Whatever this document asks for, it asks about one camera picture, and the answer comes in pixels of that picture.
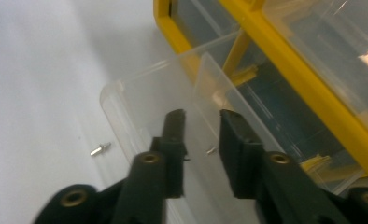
silver screw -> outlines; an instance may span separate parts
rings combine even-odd
[[[95,156],[103,151],[105,151],[106,149],[108,149],[111,146],[111,143],[105,143],[105,144],[100,144],[99,148],[96,148],[95,150],[93,150],[91,152],[91,156]]]
[[[213,147],[210,147],[210,149],[207,150],[206,154],[207,156],[210,156],[211,154],[217,152],[217,147],[213,146]]]

transparent plastic container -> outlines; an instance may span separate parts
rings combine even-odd
[[[221,109],[242,114],[266,150],[284,151],[276,136],[285,130],[272,133],[270,124],[276,122],[274,117],[268,110],[254,109],[264,102],[250,104],[221,70],[236,37],[237,34],[227,35],[158,63],[143,73],[106,85],[101,93],[101,106],[128,161],[149,150],[152,137],[162,134],[168,112],[180,108],[186,111],[184,142],[191,160],[185,162],[185,197],[168,201],[169,223],[258,222],[254,202],[233,197],[219,154],[206,153],[219,145]],[[113,154],[107,153],[111,152],[106,152],[111,161]],[[105,171],[103,178],[113,179],[108,170],[113,175],[116,167],[103,160],[99,162],[99,166],[104,166],[100,169]],[[330,178],[336,168],[344,169],[343,175]],[[308,173],[321,187],[339,193],[362,175],[362,170],[340,150]]]
[[[170,14],[193,47],[239,29],[218,0],[175,0]]]
[[[267,0],[263,13],[368,128],[368,0]]]

white surface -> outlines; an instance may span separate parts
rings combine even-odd
[[[110,184],[89,156],[100,143],[123,178],[100,91],[173,55],[149,0],[0,0],[0,223],[32,222],[68,185]]]

